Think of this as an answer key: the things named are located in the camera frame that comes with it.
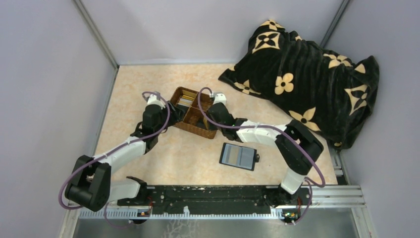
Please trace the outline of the gold credit card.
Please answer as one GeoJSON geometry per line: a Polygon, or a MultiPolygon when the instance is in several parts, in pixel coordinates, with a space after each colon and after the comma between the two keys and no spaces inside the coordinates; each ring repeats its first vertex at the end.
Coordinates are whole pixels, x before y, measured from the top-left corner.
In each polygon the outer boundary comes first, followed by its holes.
{"type": "Polygon", "coordinates": [[[206,130],[210,130],[209,122],[206,118],[203,118],[203,124],[204,124],[206,130]]]}

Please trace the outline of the brown wicker divided basket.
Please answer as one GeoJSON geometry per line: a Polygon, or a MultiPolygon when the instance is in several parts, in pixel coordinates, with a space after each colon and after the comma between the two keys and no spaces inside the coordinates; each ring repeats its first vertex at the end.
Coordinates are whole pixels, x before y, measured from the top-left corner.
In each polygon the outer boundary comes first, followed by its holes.
{"type": "Polygon", "coordinates": [[[199,106],[202,106],[202,109],[206,112],[213,104],[213,99],[210,98],[209,95],[202,94],[201,100],[199,101],[198,91],[185,87],[178,87],[174,91],[170,102],[175,106],[175,108],[181,111],[181,121],[174,125],[176,128],[204,137],[206,139],[214,139],[217,128],[209,123],[210,130],[206,130],[203,124],[204,116],[199,109],[199,106]],[[185,107],[178,104],[182,94],[186,94],[187,92],[197,94],[191,107],[185,107]]]}

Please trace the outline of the black leather card holder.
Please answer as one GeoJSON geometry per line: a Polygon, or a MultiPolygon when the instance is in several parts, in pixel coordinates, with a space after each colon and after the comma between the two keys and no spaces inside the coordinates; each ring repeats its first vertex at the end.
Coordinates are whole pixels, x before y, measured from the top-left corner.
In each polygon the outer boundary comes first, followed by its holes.
{"type": "Polygon", "coordinates": [[[226,166],[253,171],[255,164],[260,161],[257,150],[250,147],[224,143],[219,163],[226,166]]]}

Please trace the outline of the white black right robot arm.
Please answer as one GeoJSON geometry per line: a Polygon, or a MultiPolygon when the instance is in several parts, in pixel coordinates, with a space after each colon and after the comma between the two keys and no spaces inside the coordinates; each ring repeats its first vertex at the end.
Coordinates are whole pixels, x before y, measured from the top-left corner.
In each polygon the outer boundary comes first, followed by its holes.
{"type": "Polygon", "coordinates": [[[212,105],[203,115],[231,141],[276,147],[288,166],[280,183],[283,191],[293,195],[304,181],[313,182],[308,177],[311,169],[315,169],[321,179],[318,186],[326,185],[324,175],[316,165],[324,146],[297,120],[286,125],[268,125],[234,118],[223,103],[212,105]]]}

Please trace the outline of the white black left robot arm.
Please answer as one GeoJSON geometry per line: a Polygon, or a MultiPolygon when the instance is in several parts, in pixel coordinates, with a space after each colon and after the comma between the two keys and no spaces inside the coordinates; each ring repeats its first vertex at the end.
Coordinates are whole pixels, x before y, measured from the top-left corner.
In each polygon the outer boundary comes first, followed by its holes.
{"type": "Polygon", "coordinates": [[[163,107],[147,105],[143,120],[123,143],[101,155],[83,155],[76,160],[60,194],[80,208],[95,212],[110,201],[137,197],[144,184],[142,180],[129,177],[112,182],[112,174],[150,152],[157,144],[159,134],[179,121],[180,111],[171,103],[163,107]]]}

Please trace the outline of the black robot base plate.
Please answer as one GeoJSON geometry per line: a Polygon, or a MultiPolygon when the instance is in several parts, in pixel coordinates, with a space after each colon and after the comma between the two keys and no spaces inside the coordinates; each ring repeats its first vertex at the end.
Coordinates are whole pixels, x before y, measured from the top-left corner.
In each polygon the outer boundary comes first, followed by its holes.
{"type": "Polygon", "coordinates": [[[259,215],[278,206],[307,205],[309,189],[290,195],[274,185],[186,186],[150,185],[135,198],[117,201],[119,206],[145,206],[153,215],[259,215]]]}

